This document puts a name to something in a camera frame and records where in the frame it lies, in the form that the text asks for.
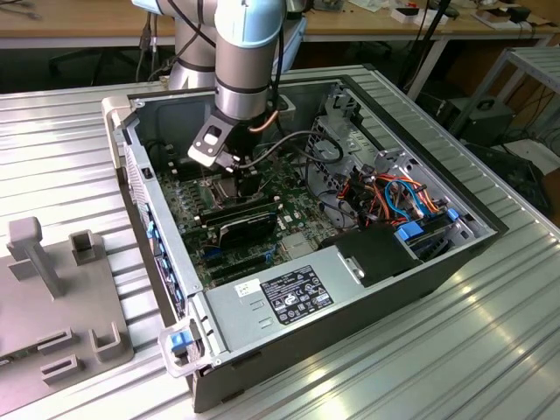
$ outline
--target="sticker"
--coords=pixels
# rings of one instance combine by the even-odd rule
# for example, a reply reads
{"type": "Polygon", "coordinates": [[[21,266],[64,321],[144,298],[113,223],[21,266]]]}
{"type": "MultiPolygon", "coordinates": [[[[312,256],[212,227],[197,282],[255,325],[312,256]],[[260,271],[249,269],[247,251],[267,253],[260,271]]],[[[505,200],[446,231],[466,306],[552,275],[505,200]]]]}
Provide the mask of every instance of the sticker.
{"type": "Polygon", "coordinates": [[[248,282],[237,284],[234,288],[237,292],[237,296],[243,298],[244,296],[255,293],[256,291],[261,291],[259,284],[259,279],[254,278],[253,280],[249,280],[248,282]]]}
{"type": "Polygon", "coordinates": [[[285,326],[333,304],[311,265],[263,282],[260,286],[278,321],[285,326]]]}

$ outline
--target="blue cable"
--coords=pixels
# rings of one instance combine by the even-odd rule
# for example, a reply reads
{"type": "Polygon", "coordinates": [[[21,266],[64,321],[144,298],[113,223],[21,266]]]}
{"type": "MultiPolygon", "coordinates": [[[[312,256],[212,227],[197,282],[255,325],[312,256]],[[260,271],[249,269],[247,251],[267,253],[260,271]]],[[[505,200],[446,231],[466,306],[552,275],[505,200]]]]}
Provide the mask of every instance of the blue cable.
{"type": "Polygon", "coordinates": [[[391,207],[391,210],[393,210],[395,213],[399,213],[401,216],[404,216],[407,221],[410,221],[410,217],[404,211],[396,208],[396,206],[393,204],[393,200],[389,196],[389,187],[390,186],[391,186],[390,182],[387,185],[385,185],[385,200],[387,201],[388,206],[391,207]]]}
{"type": "Polygon", "coordinates": [[[393,204],[393,200],[391,200],[391,199],[389,198],[389,192],[390,192],[389,187],[390,187],[390,185],[391,185],[392,183],[394,183],[394,182],[397,183],[397,184],[400,184],[400,185],[404,186],[407,190],[409,190],[409,193],[410,193],[410,195],[412,196],[412,199],[414,200],[414,202],[416,203],[416,205],[418,206],[418,208],[419,208],[420,210],[422,210],[422,213],[424,213],[424,214],[431,214],[430,209],[429,209],[424,203],[422,203],[422,202],[418,199],[418,196],[417,196],[417,194],[414,192],[414,190],[412,189],[412,187],[411,187],[409,184],[407,184],[406,182],[401,181],[400,179],[395,179],[395,180],[393,180],[393,181],[389,181],[389,182],[387,183],[387,185],[385,185],[385,199],[387,200],[387,203],[388,203],[389,207],[391,207],[395,212],[404,215],[404,217],[406,217],[407,221],[410,221],[410,217],[409,217],[406,213],[404,213],[404,212],[400,211],[399,209],[397,209],[397,208],[395,207],[395,205],[393,204]]]}

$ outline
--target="motherboard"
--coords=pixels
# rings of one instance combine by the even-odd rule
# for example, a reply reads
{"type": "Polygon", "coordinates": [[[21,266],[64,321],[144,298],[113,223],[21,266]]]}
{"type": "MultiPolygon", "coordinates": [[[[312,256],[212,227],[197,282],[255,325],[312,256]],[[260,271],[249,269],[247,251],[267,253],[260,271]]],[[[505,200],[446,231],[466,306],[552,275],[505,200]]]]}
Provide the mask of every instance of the motherboard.
{"type": "Polygon", "coordinates": [[[267,161],[255,174],[258,187],[246,197],[235,196],[234,179],[221,174],[206,175],[200,170],[199,177],[189,179],[180,179],[172,171],[158,175],[181,238],[207,289],[310,254],[339,232],[321,201],[306,189],[298,163],[267,161]],[[250,237],[245,228],[251,232],[258,228],[232,229],[235,221],[250,218],[264,231],[250,237]],[[231,239],[224,243],[228,228],[231,239]]]}

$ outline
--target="metal rack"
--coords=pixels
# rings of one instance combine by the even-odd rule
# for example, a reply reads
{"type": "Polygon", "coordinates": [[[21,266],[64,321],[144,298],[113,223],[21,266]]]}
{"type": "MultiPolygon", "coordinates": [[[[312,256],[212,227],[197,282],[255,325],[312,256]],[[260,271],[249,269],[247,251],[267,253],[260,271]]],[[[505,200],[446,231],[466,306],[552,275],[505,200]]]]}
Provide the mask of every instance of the metal rack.
{"type": "MultiPolygon", "coordinates": [[[[456,136],[460,128],[463,127],[469,115],[474,111],[482,96],[492,86],[496,78],[507,64],[513,64],[517,71],[506,83],[498,94],[498,99],[505,101],[519,83],[524,74],[527,74],[544,86],[552,89],[557,94],[560,93],[560,48],[557,47],[526,47],[526,48],[507,48],[496,60],[484,80],[479,84],[474,95],[463,111],[458,115],[455,123],[450,128],[450,133],[456,136]]],[[[560,118],[560,108],[547,118],[542,125],[540,132],[546,131],[551,124],[560,118]]]]}
{"type": "MultiPolygon", "coordinates": [[[[0,239],[3,222],[23,212],[44,221],[49,243],[79,226],[102,235],[136,353],[6,419],[558,418],[560,231],[382,75],[362,66],[344,73],[509,231],[428,297],[202,415],[193,414],[186,382],[165,372],[156,345],[163,323],[118,194],[100,106],[161,85],[0,96],[0,239]]],[[[395,145],[373,115],[363,125],[395,145]]]]}

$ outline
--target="black box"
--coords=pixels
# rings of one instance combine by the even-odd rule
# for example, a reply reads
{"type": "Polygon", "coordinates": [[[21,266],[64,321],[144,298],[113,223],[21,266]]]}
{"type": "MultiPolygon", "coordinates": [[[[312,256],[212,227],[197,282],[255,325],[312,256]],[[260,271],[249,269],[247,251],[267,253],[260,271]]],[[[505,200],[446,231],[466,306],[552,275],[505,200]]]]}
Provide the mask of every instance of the black box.
{"type": "MultiPolygon", "coordinates": [[[[448,130],[470,100],[470,98],[446,100],[437,112],[437,122],[448,130]]],[[[500,136],[514,116],[514,111],[510,107],[492,96],[485,96],[459,129],[456,137],[481,146],[494,146],[500,142],[500,136]]]]}

